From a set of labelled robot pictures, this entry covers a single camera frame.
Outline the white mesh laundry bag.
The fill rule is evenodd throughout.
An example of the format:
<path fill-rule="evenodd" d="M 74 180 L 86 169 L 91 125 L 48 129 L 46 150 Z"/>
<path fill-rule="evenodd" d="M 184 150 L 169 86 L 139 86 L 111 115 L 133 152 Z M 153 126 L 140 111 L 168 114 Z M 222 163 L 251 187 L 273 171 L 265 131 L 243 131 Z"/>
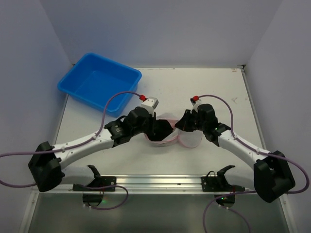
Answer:
<path fill-rule="evenodd" d="M 166 138 L 162 141 L 152 141 L 145 134 L 146 140 L 150 145 L 157 147 L 165 147 L 170 146 L 175 143 L 182 145 L 185 148 L 193 149 L 200 145 L 203 137 L 203 133 L 201 131 L 193 131 L 193 132 L 184 132 L 175 127 L 175 123 L 178 121 L 178 118 L 172 113 L 163 113 L 156 117 L 157 119 L 167 120 L 170 126 L 173 128 L 173 132 L 170 133 Z"/>

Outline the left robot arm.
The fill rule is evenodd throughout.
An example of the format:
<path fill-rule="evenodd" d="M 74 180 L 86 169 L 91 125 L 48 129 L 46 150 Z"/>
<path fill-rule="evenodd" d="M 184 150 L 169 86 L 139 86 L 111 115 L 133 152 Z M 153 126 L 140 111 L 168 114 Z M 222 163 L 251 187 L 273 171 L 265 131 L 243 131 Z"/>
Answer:
<path fill-rule="evenodd" d="M 47 192 L 61 184 L 64 169 L 72 163 L 100 150 L 108 150 L 130 141 L 140 133 L 153 131 L 155 111 L 136 107 L 123 120 L 107 123 L 97 132 L 59 145 L 43 142 L 28 163 L 30 172 L 40 192 Z"/>

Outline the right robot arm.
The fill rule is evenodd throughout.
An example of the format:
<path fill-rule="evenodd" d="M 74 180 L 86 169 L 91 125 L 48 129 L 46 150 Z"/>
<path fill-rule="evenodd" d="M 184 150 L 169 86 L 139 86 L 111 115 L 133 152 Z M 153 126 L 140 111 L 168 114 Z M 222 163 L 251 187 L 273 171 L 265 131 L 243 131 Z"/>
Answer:
<path fill-rule="evenodd" d="M 265 202 L 271 203 L 295 187 L 294 177 L 281 152 L 261 148 L 250 150 L 243 146 L 234 138 L 231 128 L 218 121 L 210 104 L 186 110 L 175 126 L 184 132 L 201 131 L 209 142 L 231 152 L 252 168 L 251 178 L 228 174 L 232 165 L 219 170 L 214 177 L 206 176 L 203 181 L 211 184 L 213 190 L 228 191 L 235 187 L 241 191 L 248 188 L 255 190 Z"/>

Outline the black bra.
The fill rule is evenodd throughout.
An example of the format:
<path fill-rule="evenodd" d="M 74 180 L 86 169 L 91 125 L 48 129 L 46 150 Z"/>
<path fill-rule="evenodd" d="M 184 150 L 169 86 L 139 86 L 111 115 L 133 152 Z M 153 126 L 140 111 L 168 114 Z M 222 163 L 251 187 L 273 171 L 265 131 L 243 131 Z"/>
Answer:
<path fill-rule="evenodd" d="M 156 119 L 146 135 L 153 142 L 160 142 L 173 132 L 173 127 L 168 120 Z"/>

